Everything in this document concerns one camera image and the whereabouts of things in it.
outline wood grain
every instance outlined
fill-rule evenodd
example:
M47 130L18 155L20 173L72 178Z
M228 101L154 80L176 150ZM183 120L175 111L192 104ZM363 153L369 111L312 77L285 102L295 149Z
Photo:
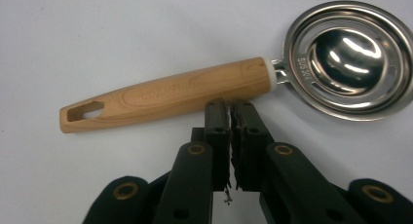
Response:
M211 99L248 99L271 84L261 57L169 76L105 93L60 109L63 132L137 124L204 109ZM100 110L94 118L85 114Z

